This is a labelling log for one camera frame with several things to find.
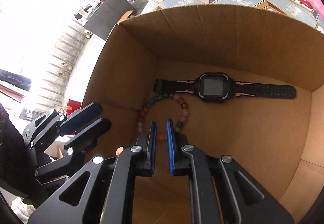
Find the black purple smart watch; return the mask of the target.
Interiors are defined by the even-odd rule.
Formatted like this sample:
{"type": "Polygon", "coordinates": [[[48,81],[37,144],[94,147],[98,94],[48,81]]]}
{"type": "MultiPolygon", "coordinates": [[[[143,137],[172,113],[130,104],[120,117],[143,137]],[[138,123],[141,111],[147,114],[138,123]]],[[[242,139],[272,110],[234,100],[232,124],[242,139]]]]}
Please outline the black purple smart watch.
{"type": "Polygon", "coordinates": [[[291,85],[260,84],[234,81],[225,73],[203,73],[194,80],[157,79],[153,90],[157,94],[186,93],[205,102],[224,102],[233,97],[295,99],[291,85]]]}

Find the red paper bag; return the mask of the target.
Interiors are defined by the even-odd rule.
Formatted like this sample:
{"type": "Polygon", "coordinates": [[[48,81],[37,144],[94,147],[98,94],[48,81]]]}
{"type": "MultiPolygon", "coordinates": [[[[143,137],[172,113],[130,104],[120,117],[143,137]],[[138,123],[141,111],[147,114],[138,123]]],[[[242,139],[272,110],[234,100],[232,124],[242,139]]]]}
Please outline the red paper bag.
{"type": "Polygon", "coordinates": [[[82,103],[74,100],[68,100],[66,104],[66,115],[69,116],[72,114],[74,111],[78,110],[81,108],[82,103]]]}

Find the metal balcony railing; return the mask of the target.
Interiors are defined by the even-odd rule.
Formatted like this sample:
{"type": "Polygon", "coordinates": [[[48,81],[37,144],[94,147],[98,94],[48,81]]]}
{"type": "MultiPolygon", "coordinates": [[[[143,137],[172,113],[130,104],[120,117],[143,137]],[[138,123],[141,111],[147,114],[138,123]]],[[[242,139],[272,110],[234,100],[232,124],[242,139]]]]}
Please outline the metal balcony railing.
{"type": "Polygon", "coordinates": [[[86,29],[77,19],[71,19],[63,26],[49,48],[45,69],[35,88],[31,110],[45,113],[63,106],[69,77],[86,40],[86,29]]]}

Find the brown cardboard box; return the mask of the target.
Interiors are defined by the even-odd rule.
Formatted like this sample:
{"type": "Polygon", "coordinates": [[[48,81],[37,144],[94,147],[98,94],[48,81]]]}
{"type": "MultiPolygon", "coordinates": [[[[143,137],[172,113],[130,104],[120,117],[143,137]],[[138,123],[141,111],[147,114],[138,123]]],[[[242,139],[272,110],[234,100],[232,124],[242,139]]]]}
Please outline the brown cardboard box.
{"type": "Polygon", "coordinates": [[[112,129],[95,154],[113,155],[157,122],[178,121],[207,155],[230,155],[284,208],[295,223],[323,214],[323,32],[276,12],[238,5],[191,5],[117,23],[87,86],[83,105],[102,105],[112,129]],[[179,94],[150,107],[157,79],[194,80],[221,72],[234,81],[292,85],[295,99],[233,97],[205,102],[179,94]]]}

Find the grey low cabinet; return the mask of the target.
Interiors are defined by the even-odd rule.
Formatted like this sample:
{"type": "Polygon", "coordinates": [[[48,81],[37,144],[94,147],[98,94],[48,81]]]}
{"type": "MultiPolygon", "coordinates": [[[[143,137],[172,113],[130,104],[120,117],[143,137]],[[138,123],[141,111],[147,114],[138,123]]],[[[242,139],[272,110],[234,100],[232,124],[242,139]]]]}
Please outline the grey low cabinet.
{"type": "Polygon", "coordinates": [[[87,16],[83,27],[106,40],[116,23],[127,11],[135,11],[133,5],[127,0],[104,0],[87,16]]]}

